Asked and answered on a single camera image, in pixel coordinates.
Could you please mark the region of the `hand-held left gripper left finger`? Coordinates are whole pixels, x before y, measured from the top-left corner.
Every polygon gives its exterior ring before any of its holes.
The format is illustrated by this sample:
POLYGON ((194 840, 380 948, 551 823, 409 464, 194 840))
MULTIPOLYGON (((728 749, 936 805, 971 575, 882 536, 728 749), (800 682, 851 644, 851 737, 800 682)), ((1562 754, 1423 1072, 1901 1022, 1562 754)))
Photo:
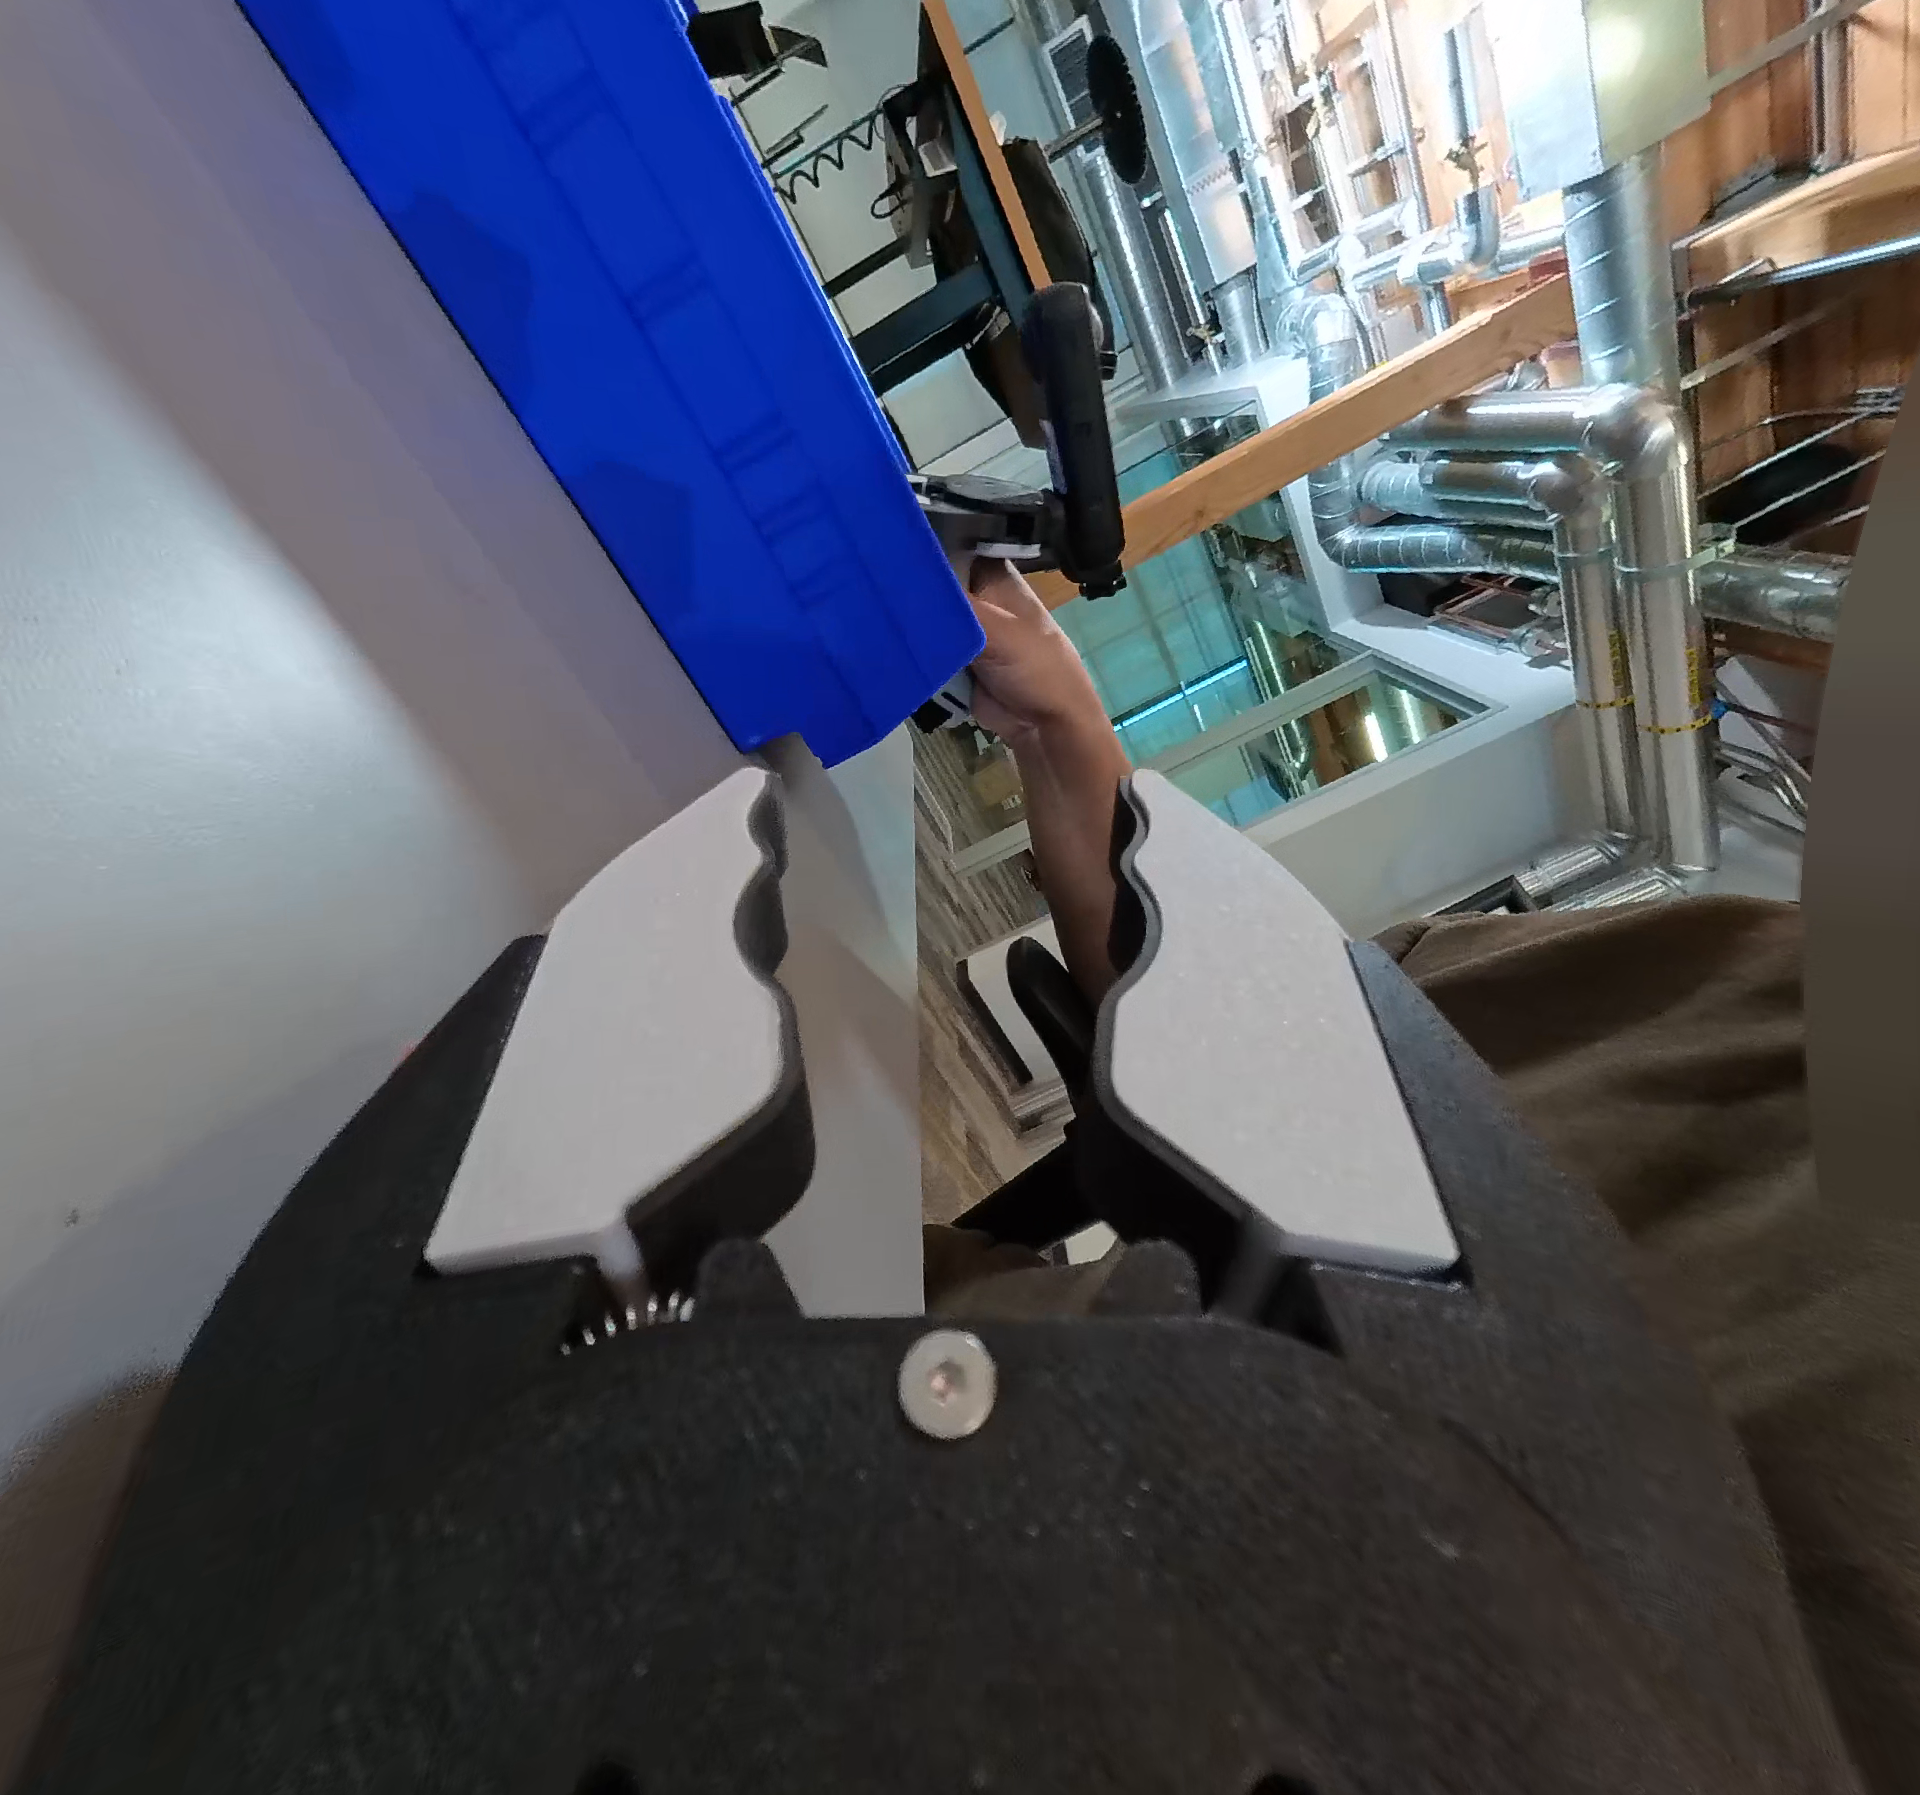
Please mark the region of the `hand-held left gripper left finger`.
POLYGON ((555 919, 424 1246, 435 1274, 589 1264, 681 1321, 700 1264, 816 1178, 779 771, 733 771, 555 919))

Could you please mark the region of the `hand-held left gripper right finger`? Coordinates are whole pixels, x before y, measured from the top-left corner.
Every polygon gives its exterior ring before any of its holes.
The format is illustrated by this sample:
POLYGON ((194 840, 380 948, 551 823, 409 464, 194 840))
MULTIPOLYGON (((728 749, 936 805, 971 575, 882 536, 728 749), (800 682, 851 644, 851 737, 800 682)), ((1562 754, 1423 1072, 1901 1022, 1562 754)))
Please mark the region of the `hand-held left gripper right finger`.
POLYGON ((1118 912, 1141 954, 1100 1004, 1118 1230, 1200 1238, 1204 1300, 1260 1321, 1300 1264, 1445 1286, 1460 1246, 1345 925, 1167 771, 1122 787, 1118 912))

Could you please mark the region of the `blue plastic bin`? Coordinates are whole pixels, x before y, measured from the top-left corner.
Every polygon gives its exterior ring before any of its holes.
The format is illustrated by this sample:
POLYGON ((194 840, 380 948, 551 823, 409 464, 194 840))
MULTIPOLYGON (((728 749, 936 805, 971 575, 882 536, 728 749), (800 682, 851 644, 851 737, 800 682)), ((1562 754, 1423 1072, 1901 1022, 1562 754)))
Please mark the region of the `blue plastic bin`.
POLYGON ((234 0, 737 753, 981 650, 688 0, 234 0))

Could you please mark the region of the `person's right forearm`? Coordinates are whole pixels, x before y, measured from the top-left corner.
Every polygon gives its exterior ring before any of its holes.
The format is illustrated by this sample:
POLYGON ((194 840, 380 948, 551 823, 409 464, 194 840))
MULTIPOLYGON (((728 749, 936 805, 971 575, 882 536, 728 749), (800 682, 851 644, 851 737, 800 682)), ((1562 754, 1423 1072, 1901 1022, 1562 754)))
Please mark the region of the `person's right forearm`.
POLYGON ((1019 771, 1038 886, 1079 993, 1115 993, 1118 865, 1115 835, 1132 759, 1100 706, 1049 718, 1019 737, 1019 771))

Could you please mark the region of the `person's right hand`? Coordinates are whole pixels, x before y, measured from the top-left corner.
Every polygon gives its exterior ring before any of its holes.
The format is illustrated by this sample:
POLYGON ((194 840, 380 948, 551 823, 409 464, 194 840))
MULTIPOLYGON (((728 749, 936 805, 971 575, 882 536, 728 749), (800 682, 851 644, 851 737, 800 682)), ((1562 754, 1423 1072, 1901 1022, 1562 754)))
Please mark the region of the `person's right hand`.
POLYGON ((1010 560, 973 560, 971 602, 981 625, 973 718, 1012 749, 1022 768, 1062 781, 1118 776, 1118 728, 1071 635, 1010 560))

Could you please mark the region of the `black bag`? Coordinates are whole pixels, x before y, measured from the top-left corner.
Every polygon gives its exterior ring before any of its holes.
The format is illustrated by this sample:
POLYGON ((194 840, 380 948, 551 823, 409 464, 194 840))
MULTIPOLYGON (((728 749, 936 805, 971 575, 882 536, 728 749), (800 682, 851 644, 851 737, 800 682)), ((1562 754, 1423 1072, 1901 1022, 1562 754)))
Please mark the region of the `black bag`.
MULTIPOLYGON (((1051 160, 1044 150, 1024 136, 1003 138, 1010 176, 1022 193, 1022 209, 1029 220, 1029 232, 1044 247, 1044 268, 1051 282, 1083 282, 1097 325, 1100 325, 1100 374, 1115 382, 1118 372, 1118 335, 1115 335, 1115 312, 1106 301, 1093 245, 1083 234, 1083 224, 1073 204, 1065 199, 1051 160)), ((989 312, 987 333, 971 346, 973 382, 993 396, 993 408, 1012 419, 1012 432, 1022 445, 1044 445, 1044 392, 1029 382, 1022 362, 1022 335, 1010 312, 989 312)))

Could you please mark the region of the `wooden top table black base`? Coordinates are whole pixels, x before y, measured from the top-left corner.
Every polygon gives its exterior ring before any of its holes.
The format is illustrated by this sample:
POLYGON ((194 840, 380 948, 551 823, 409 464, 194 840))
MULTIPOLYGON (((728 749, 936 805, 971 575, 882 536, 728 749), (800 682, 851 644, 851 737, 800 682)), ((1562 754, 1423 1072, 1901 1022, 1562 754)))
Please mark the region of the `wooden top table black base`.
POLYGON ((888 396, 989 341, 993 325, 1022 327, 1051 273, 947 0, 915 5, 915 73, 878 99, 865 138, 882 157, 868 214, 888 242, 830 273, 824 295, 842 301, 891 268, 929 273, 929 287, 851 333, 888 396))

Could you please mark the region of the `person's dark clothing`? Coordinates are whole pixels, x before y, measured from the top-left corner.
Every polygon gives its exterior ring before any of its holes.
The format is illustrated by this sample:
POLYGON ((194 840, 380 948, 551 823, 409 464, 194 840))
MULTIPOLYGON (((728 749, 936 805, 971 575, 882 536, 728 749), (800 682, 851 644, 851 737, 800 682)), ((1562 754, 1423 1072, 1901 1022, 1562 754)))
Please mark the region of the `person's dark clothing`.
POLYGON ((1204 1300, 929 1230, 1010 1345, 907 1664, 989 1664, 942 1789, 1916 1789, 1916 1221, 1820 1204, 1804 912, 1667 898, 1353 942, 1445 1286, 1204 1300))

